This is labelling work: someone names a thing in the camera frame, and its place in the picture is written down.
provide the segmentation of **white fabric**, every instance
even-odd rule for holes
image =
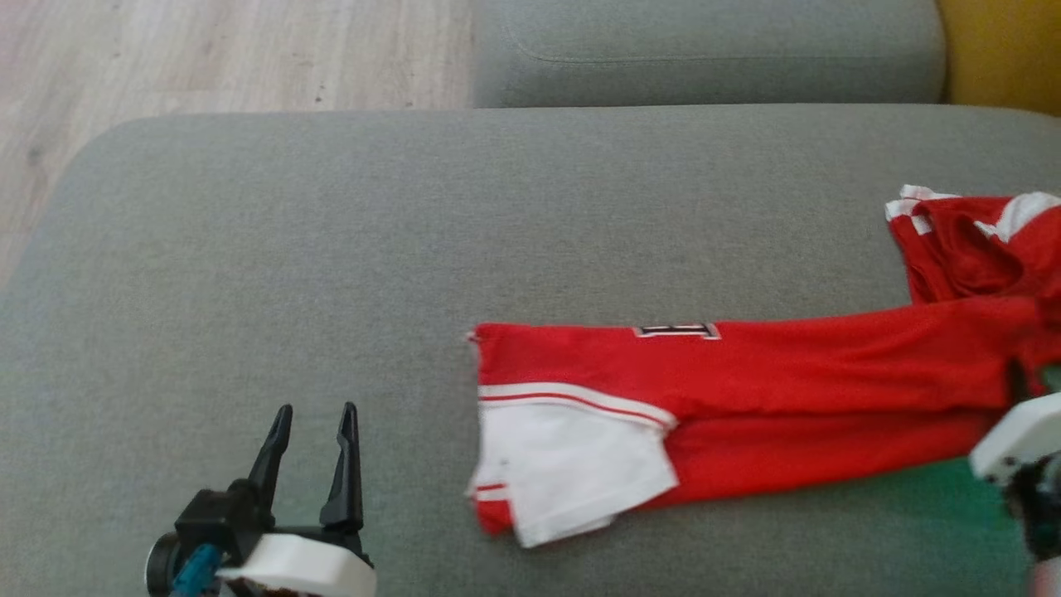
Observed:
[[[997,235],[998,240],[1009,242],[1021,228],[1028,225],[1037,216],[1055,207],[1061,206],[1061,198],[1044,192],[1029,192],[1011,198],[1002,210],[998,221],[992,224],[975,222],[988,238]]]
[[[507,497],[523,547],[606,527],[678,485],[656,425],[570,403],[480,404],[469,490],[483,501]]]

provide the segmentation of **gray fabric surface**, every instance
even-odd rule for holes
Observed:
[[[295,406],[276,514],[316,520],[356,402],[380,595],[1008,595],[1025,555],[961,461],[479,530],[484,320],[644,324],[907,303],[903,182],[1061,190],[1061,125],[953,106],[204,116],[91,143],[0,295],[5,595],[135,596],[202,487]]]
[[[479,0],[479,107],[939,100],[933,0]]]

